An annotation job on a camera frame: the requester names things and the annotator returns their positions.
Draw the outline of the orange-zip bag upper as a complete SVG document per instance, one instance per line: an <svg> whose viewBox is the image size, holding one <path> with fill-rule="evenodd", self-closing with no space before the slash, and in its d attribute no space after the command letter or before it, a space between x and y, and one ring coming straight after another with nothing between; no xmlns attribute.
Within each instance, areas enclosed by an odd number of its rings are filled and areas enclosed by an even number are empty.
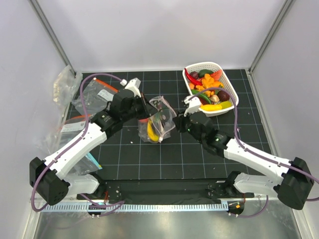
<svg viewBox="0 0 319 239"><path fill-rule="evenodd" d="M83 90L83 99L88 115L93 115L106 108L118 90L109 84L94 78Z"/></svg>

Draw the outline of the orange-zip bag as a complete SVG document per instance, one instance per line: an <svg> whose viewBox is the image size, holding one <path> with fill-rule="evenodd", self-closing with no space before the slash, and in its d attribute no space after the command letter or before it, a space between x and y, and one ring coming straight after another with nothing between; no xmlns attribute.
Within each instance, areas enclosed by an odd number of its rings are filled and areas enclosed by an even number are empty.
<svg viewBox="0 0 319 239"><path fill-rule="evenodd" d="M106 108L118 90L109 84L94 78L83 90L83 99L88 115L93 115Z"/></svg>
<svg viewBox="0 0 319 239"><path fill-rule="evenodd" d="M51 155L75 138L84 127L84 116L72 117L43 137L36 146L46 155Z"/></svg>

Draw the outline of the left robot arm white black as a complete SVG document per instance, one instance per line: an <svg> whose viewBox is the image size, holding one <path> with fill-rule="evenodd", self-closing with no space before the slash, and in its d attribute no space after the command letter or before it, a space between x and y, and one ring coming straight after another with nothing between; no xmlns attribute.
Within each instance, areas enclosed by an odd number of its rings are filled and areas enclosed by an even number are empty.
<svg viewBox="0 0 319 239"><path fill-rule="evenodd" d="M118 91L74 139L44 160L36 157L30 162L29 181L33 193L38 193L50 206L70 195L86 194L101 199L106 192L103 179L95 173L68 175L69 171L92 149L120 131L125 122L147 119L157 112L142 93Z"/></svg>

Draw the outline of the red toy chili pepper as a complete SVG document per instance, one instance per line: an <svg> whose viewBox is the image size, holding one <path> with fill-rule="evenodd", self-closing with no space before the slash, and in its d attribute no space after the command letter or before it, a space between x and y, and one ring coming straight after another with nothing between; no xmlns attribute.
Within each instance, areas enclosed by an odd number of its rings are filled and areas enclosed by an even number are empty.
<svg viewBox="0 0 319 239"><path fill-rule="evenodd" d="M184 68L184 73L186 78L195 86L200 85L202 86L202 82L199 81L199 73L196 71L189 72L186 68Z"/></svg>

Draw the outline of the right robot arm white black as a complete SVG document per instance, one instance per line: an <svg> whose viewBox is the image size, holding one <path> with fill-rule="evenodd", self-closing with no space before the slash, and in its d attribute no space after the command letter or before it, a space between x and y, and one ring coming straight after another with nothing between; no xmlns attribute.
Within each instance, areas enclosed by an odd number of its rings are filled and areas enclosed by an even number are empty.
<svg viewBox="0 0 319 239"><path fill-rule="evenodd" d="M245 144L236 137L217 130L212 119L202 112L179 113L173 118L176 129L187 132L210 154L227 158L258 171L260 175L232 172L224 182L229 197L240 193L277 197L286 206L303 209L315 183L307 163L279 158Z"/></svg>

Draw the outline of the orange-zip bag lower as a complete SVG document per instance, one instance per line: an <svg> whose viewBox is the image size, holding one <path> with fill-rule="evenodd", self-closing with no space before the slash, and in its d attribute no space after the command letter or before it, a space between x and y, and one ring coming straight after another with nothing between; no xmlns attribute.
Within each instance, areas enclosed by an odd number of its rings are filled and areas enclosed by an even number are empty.
<svg viewBox="0 0 319 239"><path fill-rule="evenodd" d="M75 138L84 127L84 116L72 117L43 137L36 146L46 155L51 155Z"/></svg>

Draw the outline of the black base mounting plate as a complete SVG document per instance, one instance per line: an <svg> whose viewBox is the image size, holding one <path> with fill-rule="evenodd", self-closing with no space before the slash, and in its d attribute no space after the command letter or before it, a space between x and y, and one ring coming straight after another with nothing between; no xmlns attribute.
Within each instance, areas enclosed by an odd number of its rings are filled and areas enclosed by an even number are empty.
<svg viewBox="0 0 319 239"><path fill-rule="evenodd" d="M202 205L253 198L225 184L225 179L103 180L91 200L131 205Z"/></svg>

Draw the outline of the crumpled clear bag at wall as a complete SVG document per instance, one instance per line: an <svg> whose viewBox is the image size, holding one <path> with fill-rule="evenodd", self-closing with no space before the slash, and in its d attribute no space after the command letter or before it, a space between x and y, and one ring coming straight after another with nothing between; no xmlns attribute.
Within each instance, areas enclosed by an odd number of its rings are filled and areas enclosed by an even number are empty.
<svg viewBox="0 0 319 239"><path fill-rule="evenodd" d="M79 90L82 79L81 72L77 72L74 76L71 66L67 65L53 83L53 101L60 107L68 106Z"/></svg>

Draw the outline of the clear pink-dotted zip bag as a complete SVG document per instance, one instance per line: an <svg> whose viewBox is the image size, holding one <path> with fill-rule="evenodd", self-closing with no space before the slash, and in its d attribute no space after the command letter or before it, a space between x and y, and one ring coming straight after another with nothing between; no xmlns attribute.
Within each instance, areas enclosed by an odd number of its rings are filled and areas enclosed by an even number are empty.
<svg viewBox="0 0 319 239"><path fill-rule="evenodd" d="M148 123L139 123L139 137L143 142L150 143L161 143L163 140L171 136L171 131L175 129L175 124L173 118L177 116L175 110L170 106L168 101L164 96L157 96L150 100L150 104L157 108L158 113L147 118L148 121L151 121L156 131L156 134L159 136L158 142L153 142L148 138L147 133L147 124Z"/></svg>

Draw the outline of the yellow toy banana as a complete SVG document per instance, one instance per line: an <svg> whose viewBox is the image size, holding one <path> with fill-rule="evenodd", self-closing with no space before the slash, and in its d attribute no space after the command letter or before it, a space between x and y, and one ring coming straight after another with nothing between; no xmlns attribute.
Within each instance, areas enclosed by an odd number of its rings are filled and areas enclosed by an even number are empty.
<svg viewBox="0 0 319 239"><path fill-rule="evenodd" d="M147 124L147 133L148 133L148 138L153 141L153 142L158 142L159 141L159 136L156 134L156 131L154 130L153 124L151 121L148 121Z"/></svg>

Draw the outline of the orange toy bell pepper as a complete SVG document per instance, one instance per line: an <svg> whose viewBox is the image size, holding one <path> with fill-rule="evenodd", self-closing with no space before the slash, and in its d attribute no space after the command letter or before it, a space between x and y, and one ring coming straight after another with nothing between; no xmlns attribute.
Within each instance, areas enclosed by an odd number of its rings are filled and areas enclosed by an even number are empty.
<svg viewBox="0 0 319 239"><path fill-rule="evenodd" d="M213 77L211 77L211 75L209 74L205 74L204 77L202 78L201 80L201 83L202 85L198 85L198 86L195 86L195 88L199 91L202 91L204 89L208 89L208 88L211 88L211 87L216 87L216 88L223 88L224 85L223 83L221 83L220 81L218 80L215 80Z"/></svg>

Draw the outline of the perforated aluminium rail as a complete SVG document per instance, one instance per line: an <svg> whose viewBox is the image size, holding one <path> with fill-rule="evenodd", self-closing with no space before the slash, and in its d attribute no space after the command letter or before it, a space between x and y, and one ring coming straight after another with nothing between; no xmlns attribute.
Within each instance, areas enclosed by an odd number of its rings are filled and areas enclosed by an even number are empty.
<svg viewBox="0 0 319 239"><path fill-rule="evenodd" d="M107 212L114 210L117 205L107 209L98 208L89 202L65 202L54 206L46 206L42 212ZM130 205L120 206L116 212L200 212L200 211L228 211L227 201L219 204L200 205Z"/></svg>

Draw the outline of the blue-zip clear bag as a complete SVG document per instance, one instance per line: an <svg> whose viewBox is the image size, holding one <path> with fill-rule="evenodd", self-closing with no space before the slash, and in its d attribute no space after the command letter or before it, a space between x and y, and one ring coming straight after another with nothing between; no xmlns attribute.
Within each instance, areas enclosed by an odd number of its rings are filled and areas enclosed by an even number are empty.
<svg viewBox="0 0 319 239"><path fill-rule="evenodd" d="M97 162L94 156L91 153L87 153L73 166L71 172L77 173L78 175L86 175L101 169L102 166Z"/></svg>

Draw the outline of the dark red toy plum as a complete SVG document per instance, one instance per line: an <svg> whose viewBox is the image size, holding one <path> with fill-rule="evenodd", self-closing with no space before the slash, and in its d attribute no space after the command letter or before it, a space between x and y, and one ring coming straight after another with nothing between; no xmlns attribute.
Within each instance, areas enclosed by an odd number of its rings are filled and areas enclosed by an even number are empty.
<svg viewBox="0 0 319 239"><path fill-rule="evenodd" d="M230 99L229 94L224 92L224 91L219 91L217 96L221 102L225 102L225 101L228 101Z"/></svg>

